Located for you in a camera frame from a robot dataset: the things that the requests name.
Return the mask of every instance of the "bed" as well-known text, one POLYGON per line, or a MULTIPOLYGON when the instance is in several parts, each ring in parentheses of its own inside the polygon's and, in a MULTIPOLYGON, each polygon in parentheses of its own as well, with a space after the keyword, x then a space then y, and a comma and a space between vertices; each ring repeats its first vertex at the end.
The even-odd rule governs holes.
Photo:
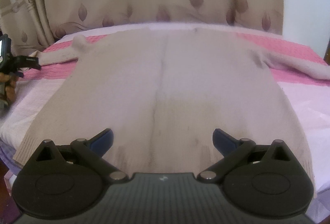
MULTIPOLYGON (((139 24, 116 27, 105 27, 80 32, 88 41, 96 42, 105 35, 148 27, 153 29, 193 29, 196 27, 211 28, 219 31, 235 32, 238 36, 248 39, 269 50, 282 52, 302 59, 323 63, 323 60, 311 48, 283 40, 282 36, 240 27, 228 27, 207 24, 139 24)), ((71 44, 71 34, 63 37, 47 51, 55 51, 71 44)), ((24 79, 18 81, 17 101, 9 113, 0 119, 0 158, 16 174, 20 167, 12 159, 15 148, 19 147, 25 132, 33 119, 59 89, 71 71, 75 61, 44 66, 42 71, 29 70, 24 79)), ((306 133, 312 154, 313 171, 317 197, 313 199, 308 209, 309 217, 319 223, 330 215, 330 82, 313 80, 295 71, 272 70, 274 79, 278 82, 293 109, 295 110, 306 133)))

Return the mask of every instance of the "beige sweater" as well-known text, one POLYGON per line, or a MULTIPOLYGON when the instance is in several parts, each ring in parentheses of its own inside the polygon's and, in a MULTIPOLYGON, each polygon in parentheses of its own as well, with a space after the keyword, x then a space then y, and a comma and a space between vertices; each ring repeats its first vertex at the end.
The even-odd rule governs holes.
POLYGON ((284 140, 314 180, 305 134, 269 67, 330 79, 329 67, 206 29, 118 32, 92 46, 76 37, 66 50, 80 55, 77 66, 31 124, 19 163, 43 139, 69 144, 111 128, 104 159, 126 173, 197 174, 222 158, 212 144, 221 128, 257 144, 284 140))

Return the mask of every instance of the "white sheet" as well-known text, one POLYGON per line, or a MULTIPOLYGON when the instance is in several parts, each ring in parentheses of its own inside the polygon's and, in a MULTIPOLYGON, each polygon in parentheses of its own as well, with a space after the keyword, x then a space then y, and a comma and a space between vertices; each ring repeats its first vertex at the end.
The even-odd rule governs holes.
MULTIPOLYGON (((140 24, 79 32, 67 35, 59 42, 72 40, 77 34, 97 36, 145 26, 149 26, 151 29, 192 29, 195 27, 207 27, 279 38, 277 35, 238 27, 208 26, 205 24, 140 24)), ((18 100, 11 108, 9 114, 0 119, 2 122, 0 139, 8 145, 18 148, 34 117, 63 82, 64 79, 41 79, 38 81, 18 82, 18 100)), ((326 193, 326 197, 329 197, 330 200, 330 191, 325 192, 330 188, 330 151, 328 150, 330 148, 330 87, 283 82, 279 82, 278 84, 288 96, 306 133, 312 154, 316 192, 326 193)), ((319 199, 316 198, 313 200, 308 210, 310 218, 314 221, 319 221, 323 216, 330 215, 330 202, 327 203, 324 197, 325 195, 323 194, 322 197, 318 197, 319 199)))

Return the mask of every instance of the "pink blanket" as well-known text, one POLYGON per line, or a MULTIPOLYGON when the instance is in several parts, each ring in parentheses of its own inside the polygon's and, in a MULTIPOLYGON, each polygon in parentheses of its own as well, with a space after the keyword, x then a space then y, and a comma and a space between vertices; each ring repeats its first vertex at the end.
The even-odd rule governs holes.
MULTIPOLYGON (((321 57, 319 57, 308 46, 293 42, 288 42, 280 39, 262 37, 252 34, 237 33, 237 35, 241 38, 252 41, 255 44, 264 47, 270 51, 327 65, 324 62, 324 60, 321 57)), ((106 35, 89 36, 87 37, 87 40, 88 42, 94 43, 99 41, 105 36, 106 35)), ((69 47, 71 44, 72 41, 57 43, 47 48, 44 52, 51 52, 51 51, 63 49, 69 47)), ((74 70, 76 63, 77 63, 76 61, 71 61, 66 63, 44 66, 42 67, 41 71, 29 70, 24 73, 24 78, 22 78, 21 80, 26 81, 26 80, 39 80, 39 79, 66 79, 74 70)), ((271 71, 274 79, 278 82, 330 86, 330 81, 312 79, 311 77, 295 70, 284 71, 284 70, 271 69, 271 71)))

